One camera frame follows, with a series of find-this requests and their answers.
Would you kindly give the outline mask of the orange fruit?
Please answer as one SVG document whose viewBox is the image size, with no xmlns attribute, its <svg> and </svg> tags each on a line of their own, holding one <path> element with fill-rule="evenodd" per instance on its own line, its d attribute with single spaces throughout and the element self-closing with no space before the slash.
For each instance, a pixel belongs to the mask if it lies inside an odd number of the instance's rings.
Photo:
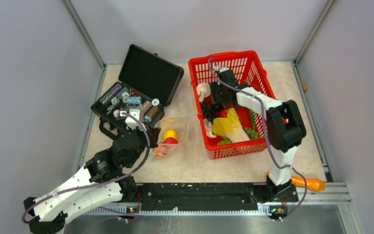
<svg viewBox="0 0 374 234">
<path fill-rule="evenodd" d="M 162 158 L 173 154 L 178 148 L 177 144 L 160 143 L 158 147 L 153 149 L 153 154 L 157 158 Z"/>
</svg>

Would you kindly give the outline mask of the red tomato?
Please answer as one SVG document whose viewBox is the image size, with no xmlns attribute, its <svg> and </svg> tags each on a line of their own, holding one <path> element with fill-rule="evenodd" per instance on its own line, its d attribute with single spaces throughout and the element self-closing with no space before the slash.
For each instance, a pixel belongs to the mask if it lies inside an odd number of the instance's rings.
<svg viewBox="0 0 374 234">
<path fill-rule="evenodd" d="M 164 140 L 164 144 L 178 144 L 178 140 L 173 137 L 168 137 Z"/>
</svg>

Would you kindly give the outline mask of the yellow lemon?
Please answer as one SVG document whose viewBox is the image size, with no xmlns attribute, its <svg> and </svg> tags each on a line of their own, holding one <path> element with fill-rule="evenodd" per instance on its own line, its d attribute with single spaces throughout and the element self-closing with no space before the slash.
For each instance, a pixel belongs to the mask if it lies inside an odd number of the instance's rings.
<svg viewBox="0 0 374 234">
<path fill-rule="evenodd" d="M 169 128 L 164 132 L 163 139 L 165 140 L 168 137 L 173 137 L 178 140 L 178 133 L 173 128 Z"/>
</svg>

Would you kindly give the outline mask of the clear zip top bag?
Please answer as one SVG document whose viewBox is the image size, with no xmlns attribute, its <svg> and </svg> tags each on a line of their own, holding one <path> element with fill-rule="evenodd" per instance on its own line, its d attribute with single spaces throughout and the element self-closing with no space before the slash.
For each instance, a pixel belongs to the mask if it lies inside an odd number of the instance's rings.
<svg viewBox="0 0 374 234">
<path fill-rule="evenodd" d="M 160 128 L 158 146 L 152 151 L 156 158 L 164 158 L 178 151 L 188 136 L 191 117 L 168 117 L 155 124 L 154 127 Z"/>
</svg>

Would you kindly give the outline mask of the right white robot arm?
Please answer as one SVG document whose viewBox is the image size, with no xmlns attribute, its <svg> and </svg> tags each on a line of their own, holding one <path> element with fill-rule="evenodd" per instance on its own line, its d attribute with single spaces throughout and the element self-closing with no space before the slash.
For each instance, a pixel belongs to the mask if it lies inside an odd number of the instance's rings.
<svg viewBox="0 0 374 234">
<path fill-rule="evenodd" d="M 306 137 L 299 107 L 293 100 L 279 101 L 255 90 L 248 84 L 239 84 L 233 71 L 227 67 L 211 70 L 217 87 L 225 86 L 236 96 L 238 104 L 262 117 L 262 131 L 273 161 L 266 185 L 255 193 L 260 203 L 279 201 L 292 186 L 292 173 L 297 170 L 293 161 L 302 139 Z"/>
</svg>

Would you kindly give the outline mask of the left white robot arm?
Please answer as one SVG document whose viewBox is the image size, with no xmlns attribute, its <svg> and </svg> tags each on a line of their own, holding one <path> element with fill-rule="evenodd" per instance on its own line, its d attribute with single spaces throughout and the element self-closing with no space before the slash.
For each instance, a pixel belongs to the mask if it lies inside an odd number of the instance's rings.
<svg viewBox="0 0 374 234">
<path fill-rule="evenodd" d="M 41 197 L 24 200 L 33 234 L 60 234 L 67 224 L 86 212 L 111 202 L 132 201 L 139 196 L 133 174 L 158 146 L 160 128 L 125 130 L 110 148 L 96 153 L 71 178 Z"/>
</svg>

